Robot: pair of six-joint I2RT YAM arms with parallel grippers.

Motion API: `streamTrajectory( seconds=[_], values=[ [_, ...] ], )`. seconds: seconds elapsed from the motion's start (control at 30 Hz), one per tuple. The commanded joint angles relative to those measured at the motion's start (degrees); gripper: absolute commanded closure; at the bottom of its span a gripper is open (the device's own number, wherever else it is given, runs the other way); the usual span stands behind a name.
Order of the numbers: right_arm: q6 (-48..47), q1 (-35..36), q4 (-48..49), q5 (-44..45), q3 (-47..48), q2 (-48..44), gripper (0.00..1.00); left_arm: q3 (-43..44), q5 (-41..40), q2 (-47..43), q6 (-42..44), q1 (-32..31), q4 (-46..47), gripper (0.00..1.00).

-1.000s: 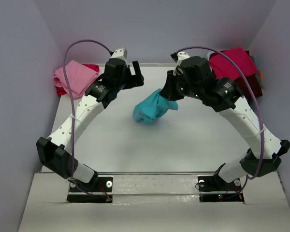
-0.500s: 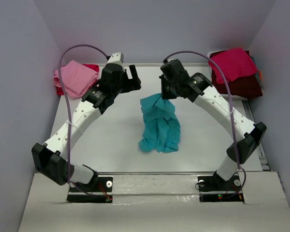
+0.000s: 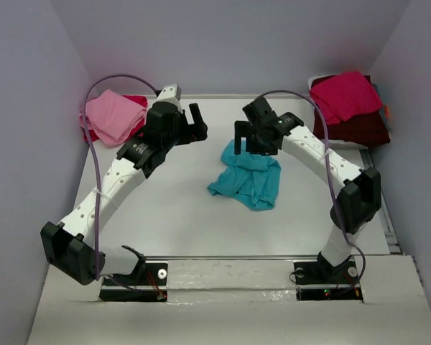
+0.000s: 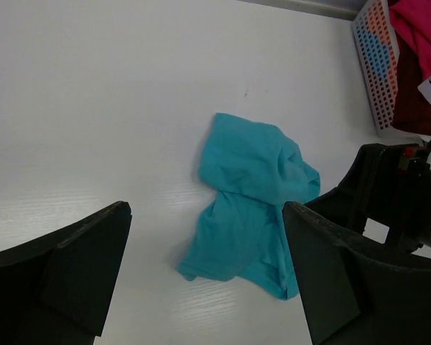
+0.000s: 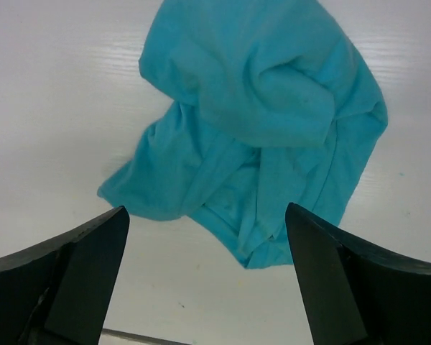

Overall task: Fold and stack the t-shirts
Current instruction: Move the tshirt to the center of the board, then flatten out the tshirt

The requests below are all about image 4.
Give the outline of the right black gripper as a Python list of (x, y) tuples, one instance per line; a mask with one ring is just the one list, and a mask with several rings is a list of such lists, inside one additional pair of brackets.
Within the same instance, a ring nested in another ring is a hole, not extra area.
[(383, 224), (386, 245), (403, 252), (431, 248), (429, 153), (418, 144), (365, 144), (342, 181), (306, 206), (357, 234), (369, 219)]

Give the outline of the turquoise t shirt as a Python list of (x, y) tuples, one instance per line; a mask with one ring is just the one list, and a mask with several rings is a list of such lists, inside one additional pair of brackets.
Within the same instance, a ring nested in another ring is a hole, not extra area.
[(198, 177), (216, 196), (200, 214), (177, 271), (189, 281), (241, 277), (281, 300), (295, 297), (282, 209), (320, 194), (320, 175), (298, 145), (277, 126), (218, 113)]

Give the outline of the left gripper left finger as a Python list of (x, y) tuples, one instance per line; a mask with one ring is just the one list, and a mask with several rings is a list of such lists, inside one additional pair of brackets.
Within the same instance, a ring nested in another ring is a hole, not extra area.
[(0, 252), (0, 344), (93, 344), (101, 336), (131, 226), (118, 201)]

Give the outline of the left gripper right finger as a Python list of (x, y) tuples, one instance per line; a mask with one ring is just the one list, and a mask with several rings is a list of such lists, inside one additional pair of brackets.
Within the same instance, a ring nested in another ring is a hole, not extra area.
[(431, 259), (399, 252), (296, 202), (284, 227), (314, 344), (431, 344)]

